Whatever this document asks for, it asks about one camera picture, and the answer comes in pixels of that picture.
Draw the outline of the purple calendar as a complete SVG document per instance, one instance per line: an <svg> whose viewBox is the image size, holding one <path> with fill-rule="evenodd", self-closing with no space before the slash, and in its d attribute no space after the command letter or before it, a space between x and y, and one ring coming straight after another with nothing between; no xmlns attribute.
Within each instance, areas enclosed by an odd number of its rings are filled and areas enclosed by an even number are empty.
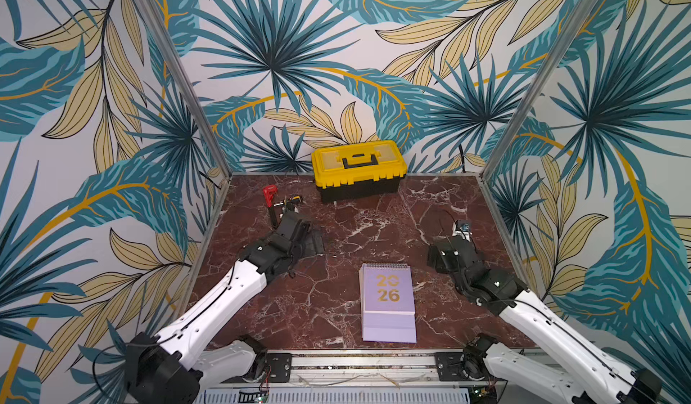
<svg viewBox="0 0 691 404"><path fill-rule="evenodd" d="M416 344L416 308L410 266L363 264L359 283L363 341Z"/></svg>

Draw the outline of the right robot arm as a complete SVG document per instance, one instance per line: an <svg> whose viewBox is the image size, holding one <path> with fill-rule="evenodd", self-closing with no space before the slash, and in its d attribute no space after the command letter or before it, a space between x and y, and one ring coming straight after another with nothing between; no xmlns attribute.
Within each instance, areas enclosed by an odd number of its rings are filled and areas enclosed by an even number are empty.
<svg viewBox="0 0 691 404"><path fill-rule="evenodd" d="M435 357L441 376L504 380L550 403L656 403L662 381L608 355L554 314L515 274L490 268L464 233L428 248L428 265L451 277L455 290L529 337L557 364L520 354L488 334L462 352Z"/></svg>

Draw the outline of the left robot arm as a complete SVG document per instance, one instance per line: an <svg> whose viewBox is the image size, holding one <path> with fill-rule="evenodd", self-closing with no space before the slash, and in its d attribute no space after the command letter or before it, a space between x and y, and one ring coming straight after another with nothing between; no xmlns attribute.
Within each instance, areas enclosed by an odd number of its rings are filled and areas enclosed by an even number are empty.
<svg viewBox="0 0 691 404"><path fill-rule="evenodd" d="M276 278L304 258L325 252L323 235L296 211L276 229L240 251L230 270L187 312L160 331L127 344L124 386L138 403L192 403L198 394L231 379L262 381L266 348L251 337L208 350L217 333Z"/></svg>

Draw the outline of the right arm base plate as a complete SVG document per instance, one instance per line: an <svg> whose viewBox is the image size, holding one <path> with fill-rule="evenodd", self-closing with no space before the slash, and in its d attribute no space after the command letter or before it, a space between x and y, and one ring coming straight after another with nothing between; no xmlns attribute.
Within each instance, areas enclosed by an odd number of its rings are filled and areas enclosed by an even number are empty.
<svg viewBox="0 0 691 404"><path fill-rule="evenodd" d="M487 379L482 359L471 353L434 353L435 369L440 382L480 382Z"/></svg>

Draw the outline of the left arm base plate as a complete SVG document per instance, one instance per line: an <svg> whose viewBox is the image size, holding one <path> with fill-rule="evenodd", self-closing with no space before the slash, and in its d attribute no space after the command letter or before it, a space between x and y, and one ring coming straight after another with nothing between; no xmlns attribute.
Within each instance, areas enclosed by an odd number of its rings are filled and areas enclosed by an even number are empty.
<svg viewBox="0 0 691 404"><path fill-rule="evenodd" d="M292 368L291 353L262 353L255 358L249 371L240 378L244 382L288 383Z"/></svg>

